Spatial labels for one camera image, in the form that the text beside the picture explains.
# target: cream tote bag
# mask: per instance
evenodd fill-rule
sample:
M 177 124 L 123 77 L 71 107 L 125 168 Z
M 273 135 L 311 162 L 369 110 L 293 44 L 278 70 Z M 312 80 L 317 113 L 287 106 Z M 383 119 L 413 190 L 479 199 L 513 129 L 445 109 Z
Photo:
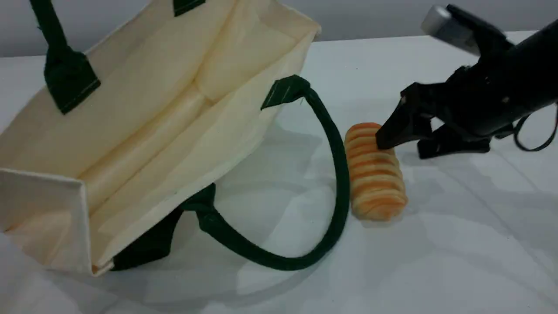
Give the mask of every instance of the cream tote bag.
M 85 55 L 68 46 L 50 0 L 31 4 L 49 45 L 46 86 L 0 135 L 0 228 L 23 252 L 68 272 L 128 269 L 169 254 L 183 211 L 275 269 L 308 267 L 334 246 L 347 160 L 297 76 L 317 23 L 274 0 L 154 0 Z M 213 182 L 257 148 L 281 104 L 301 97 L 328 137 L 337 195 L 324 239 L 285 258 L 224 221 Z

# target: black cable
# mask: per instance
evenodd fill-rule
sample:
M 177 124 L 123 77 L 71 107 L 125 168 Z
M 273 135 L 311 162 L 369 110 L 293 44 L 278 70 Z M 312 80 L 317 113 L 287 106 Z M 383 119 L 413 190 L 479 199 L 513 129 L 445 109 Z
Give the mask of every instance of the black cable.
M 522 117 L 516 124 L 515 128 L 513 129 L 513 141 L 516 143 L 516 146 L 523 150 L 523 151 L 541 151 L 545 148 L 547 148 L 552 141 L 554 140 L 554 137 L 556 136 L 556 130 L 558 129 L 558 107 L 556 107 L 556 118 L 554 121 L 554 131 L 552 132 L 552 134 L 550 135 L 549 139 L 546 140 L 546 142 L 544 142 L 541 146 L 536 147 L 536 148 L 526 148 L 522 143 L 520 143 L 519 141 L 519 131 L 521 131 L 521 128 L 523 127 L 523 124 L 525 124 L 525 121 L 527 121 L 527 119 L 529 118 L 531 114 Z

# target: tote bag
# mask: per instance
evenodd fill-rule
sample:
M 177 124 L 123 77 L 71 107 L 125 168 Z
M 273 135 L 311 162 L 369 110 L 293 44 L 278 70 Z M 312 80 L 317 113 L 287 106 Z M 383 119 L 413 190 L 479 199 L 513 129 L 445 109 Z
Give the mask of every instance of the tote bag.
M 308 267 L 334 246 L 349 202 L 343 142 L 297 76 L 317 23 L 273 0 L 155 0 L 82 54 L 49 0 L 31 4 L 49 45 L 46 86 L 0 135 L 0 227 L 24 253 L 68 272 L 128 269 L 169 254 L 183 211 L 275 269 Z M 323 240 L 285 258 L 224 221 L 213 182 L 301 97 L 331 146 L 336 205 Z

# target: striped bread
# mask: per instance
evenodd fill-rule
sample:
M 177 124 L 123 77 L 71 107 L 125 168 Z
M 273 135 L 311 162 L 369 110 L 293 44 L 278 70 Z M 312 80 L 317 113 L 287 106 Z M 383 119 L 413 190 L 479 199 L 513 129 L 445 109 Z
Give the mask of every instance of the striped bread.
M 377 123 L 359 123 L 345 137 L 352 208 L 359 219 L 388 221 L 408 202 L 395 151 L 376 146 L 380 127 Z

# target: gray wall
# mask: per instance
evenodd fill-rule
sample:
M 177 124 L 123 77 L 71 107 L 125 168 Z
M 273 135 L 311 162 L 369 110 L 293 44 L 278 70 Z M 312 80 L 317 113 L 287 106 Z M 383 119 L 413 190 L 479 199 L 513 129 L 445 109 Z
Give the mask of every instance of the gray wall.
M 86 50 L 149 0 L 53 0 L 70 44 Z M 440 0 L 282 0 L 322 24 L 320 40 L 420 35 Z M 446 0 L 506 31 L 538 29 L 558 18 L 558 0 Z M 0 0 L 0 56 L 44 54 L 28 0 Z

